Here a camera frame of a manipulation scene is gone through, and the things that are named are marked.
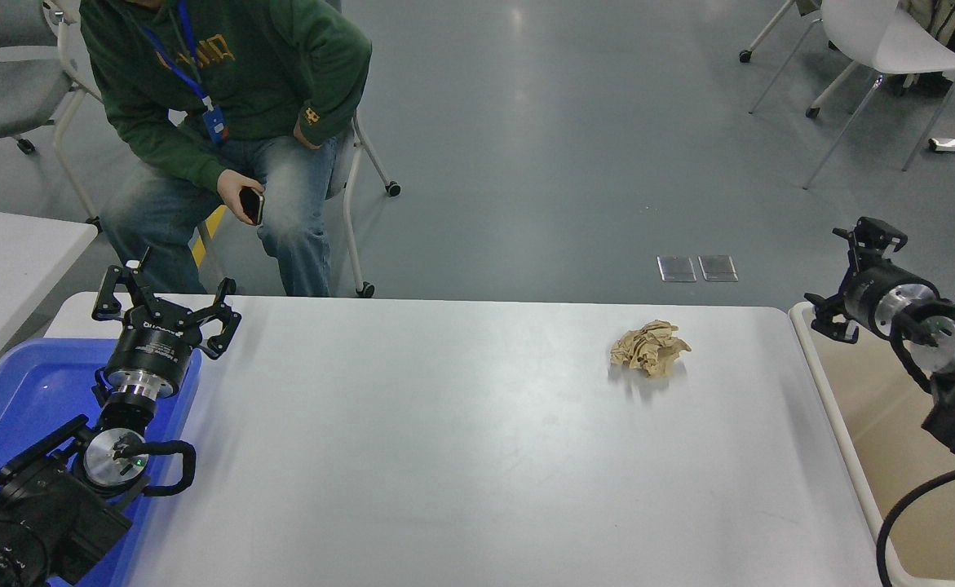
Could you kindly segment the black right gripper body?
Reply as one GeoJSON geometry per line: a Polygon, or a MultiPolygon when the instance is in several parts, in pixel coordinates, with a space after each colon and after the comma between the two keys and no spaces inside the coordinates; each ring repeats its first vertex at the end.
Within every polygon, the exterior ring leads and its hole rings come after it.
{"type": "Polygon", "coordinates": [[[892,263],[866,267],[842,287],[845,316],[882,339],[890,337],[900,312],[937,298],[931,282],[892,263]]]}

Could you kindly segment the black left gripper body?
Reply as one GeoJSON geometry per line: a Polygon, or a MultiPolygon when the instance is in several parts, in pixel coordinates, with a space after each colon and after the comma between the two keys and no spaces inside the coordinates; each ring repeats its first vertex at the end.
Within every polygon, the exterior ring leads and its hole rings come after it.
{"type": "Polygon", "coordinates": [[[146,372],[161,379],[160,391],[178,391],[200,343],[198,326],[179,331],[147,320],[124,324],[107,363],[107,383],[123,386],[130,375],[146,372]]]}

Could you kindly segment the person's right hand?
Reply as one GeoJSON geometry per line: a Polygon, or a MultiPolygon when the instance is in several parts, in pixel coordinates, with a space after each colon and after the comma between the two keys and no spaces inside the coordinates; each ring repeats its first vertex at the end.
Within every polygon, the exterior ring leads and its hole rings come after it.
{"type": "Polygon", "coordinates": [[[228,208],[228,211],[230,211],[239,222],[249,224],[250,226],[260,226],[260,223],[255,222],[252,217],[247,215],[245,208],[243,208],[240,198],[240,193],[242,193],[243,190],[253,191],[258,194],[258,196],[262,196],[264,186],[262,186],[257,179],[246,177],[235,170],[223,170],[220,172],[219,179],[217,179],[217,193],[221,201],[223,201],[224,205],[228,208]]]}

